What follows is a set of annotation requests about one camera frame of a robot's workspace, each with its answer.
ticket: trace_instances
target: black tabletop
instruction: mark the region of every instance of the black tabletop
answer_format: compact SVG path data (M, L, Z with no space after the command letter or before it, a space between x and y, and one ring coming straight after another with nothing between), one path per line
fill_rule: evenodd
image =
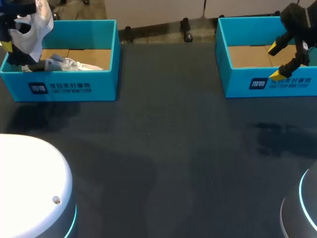
M282 237L281 202L317 157L317 98L225 99L213 49L123 45L116 102L15 103L0 83L1 132L68 161L80 238Z

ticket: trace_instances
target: glowing blue ring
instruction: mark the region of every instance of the glowing blue ring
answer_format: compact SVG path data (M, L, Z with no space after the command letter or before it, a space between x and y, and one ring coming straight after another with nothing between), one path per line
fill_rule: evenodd
M302 179L299 183L299 200L301 202L301 205L302 205L302 209L305 213L305 216L307 217L308 221L310 222L310 224L314 227L314 229L317 231L317 226L315 225L315 223L312 221L311 217L308 215L308 212L304 206L304 202L303 202L303 198L302 198L302 183L303 183L303 179L304 179L304 176L305 174L307 173L307 171L304 173L304 175L302 176Z
M76 220L76 214L77 214L77 205L75 206L75 216L74 216L74 220L73 220L73 223L71 224L70 228L69 228L69 231L67 232L67 234L65 235L64 238L67 238L71 232L71 230L73 229L73 226L75 224L75 220Z

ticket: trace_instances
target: cyan plastic bin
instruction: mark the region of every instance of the cyan plastic bin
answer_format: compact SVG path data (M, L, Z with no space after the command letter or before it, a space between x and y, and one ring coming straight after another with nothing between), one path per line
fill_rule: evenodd
M226 98L317 95L317 50L310 52L310 66L298 68L289 80L273 81L278 67L234 68L228 46L272 45L285 33L280 17L220 18L215 54Z
M22 72L6 62L0 75L16 102L114 101L118 83L120 41L115 20L55 21L44 49L111 49L109 70ZM63 85L72 88L64 89Z

